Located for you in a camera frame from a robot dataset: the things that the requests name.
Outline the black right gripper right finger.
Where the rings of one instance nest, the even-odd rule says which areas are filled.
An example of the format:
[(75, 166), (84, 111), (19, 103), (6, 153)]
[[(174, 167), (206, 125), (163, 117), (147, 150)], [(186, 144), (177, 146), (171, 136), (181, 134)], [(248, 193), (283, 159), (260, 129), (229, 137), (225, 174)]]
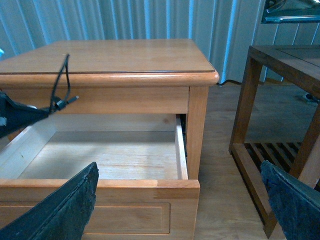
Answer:
[(260, 165), (269, 204), (288, 240), (320, 238), (320, 193), (265, 160)]

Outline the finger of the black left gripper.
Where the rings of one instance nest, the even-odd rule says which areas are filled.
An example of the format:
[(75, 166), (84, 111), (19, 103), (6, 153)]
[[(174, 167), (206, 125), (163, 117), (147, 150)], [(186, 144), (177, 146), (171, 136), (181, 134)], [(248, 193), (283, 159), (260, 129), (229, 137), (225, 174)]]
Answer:
[(0, 92), (0, 138), (33, 125), (49, 117), (47, 108), (34, 108), (13, 101), (5, 92)]

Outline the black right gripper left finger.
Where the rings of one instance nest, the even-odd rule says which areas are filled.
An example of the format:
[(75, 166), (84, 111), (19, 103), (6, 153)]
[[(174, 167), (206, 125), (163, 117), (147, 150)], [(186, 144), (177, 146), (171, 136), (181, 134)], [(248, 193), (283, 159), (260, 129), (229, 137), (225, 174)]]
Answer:
[(92, 162), (0, 230), (2, 240), (80, 240), (96, 203), (99, 170)]

